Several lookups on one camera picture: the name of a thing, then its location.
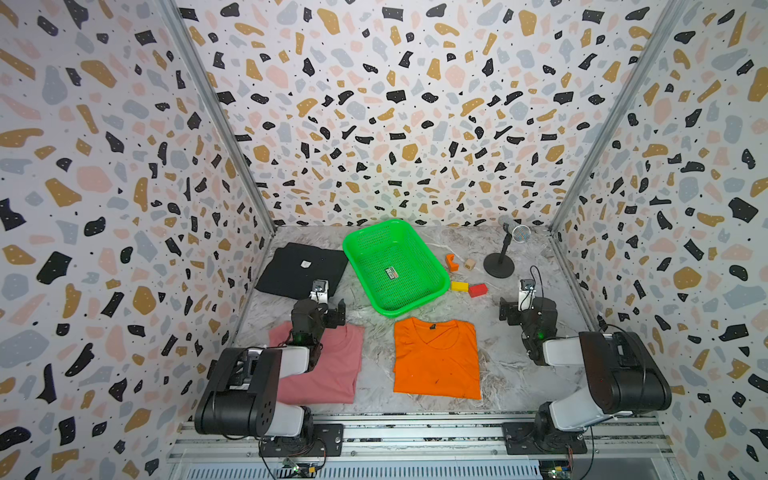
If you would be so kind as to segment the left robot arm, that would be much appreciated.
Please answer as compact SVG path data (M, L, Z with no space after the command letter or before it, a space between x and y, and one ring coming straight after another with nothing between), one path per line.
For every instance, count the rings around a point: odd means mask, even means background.
M311 298L291 311L288 341L277 347L229 347L208 375L208 384L193 415L197 433L228 439L290 439L308 442L311 411L278 400L280 381L314 370L327 329L346 322L346 304L334 308Z

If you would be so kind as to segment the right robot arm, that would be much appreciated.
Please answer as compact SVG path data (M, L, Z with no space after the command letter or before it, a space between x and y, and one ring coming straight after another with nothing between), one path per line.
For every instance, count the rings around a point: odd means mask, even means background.
M556 303L525 294L500 300L499 320L521 328L528 357L538 366L582 367L586 385L566 398L542 404L534 420L537 432L581 433L606 420L664 411L672 403L671 386L639 336L616 327L612 333L557 334Z

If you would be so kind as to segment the green plastic basket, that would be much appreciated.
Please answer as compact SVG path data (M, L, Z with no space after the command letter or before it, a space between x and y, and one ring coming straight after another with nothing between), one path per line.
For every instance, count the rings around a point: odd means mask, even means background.
M446 269L403 220L355 231L342 248L372 307L387 318L422 307L450 287Z

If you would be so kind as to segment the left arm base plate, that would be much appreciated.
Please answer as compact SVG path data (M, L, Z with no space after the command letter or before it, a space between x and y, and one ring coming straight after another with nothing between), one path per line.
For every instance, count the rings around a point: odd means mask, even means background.
M305 425L298 436L270 437L259 446L265 458L282 457L339 457L344 441L341 423Z

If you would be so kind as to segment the pink t-shirt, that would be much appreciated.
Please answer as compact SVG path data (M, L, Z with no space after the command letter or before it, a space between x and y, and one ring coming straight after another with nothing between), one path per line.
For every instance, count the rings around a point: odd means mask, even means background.
M288 405L351 404L362 369L365 329L343 325L326 329L319 360L312 371L281 379L277 399Z

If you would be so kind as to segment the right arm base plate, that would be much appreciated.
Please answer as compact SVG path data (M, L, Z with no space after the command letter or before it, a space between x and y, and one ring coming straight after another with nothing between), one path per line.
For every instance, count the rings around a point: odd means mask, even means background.
M501 426L508 455L586 454L587 445L580 432L564 432L535 422L505 422Z

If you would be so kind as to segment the orange t-shirt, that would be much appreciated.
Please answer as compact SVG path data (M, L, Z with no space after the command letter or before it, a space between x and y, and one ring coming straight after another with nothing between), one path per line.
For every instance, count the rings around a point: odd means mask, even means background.
M394 391L459 399L482 398L475 326L408 318L394 325Z

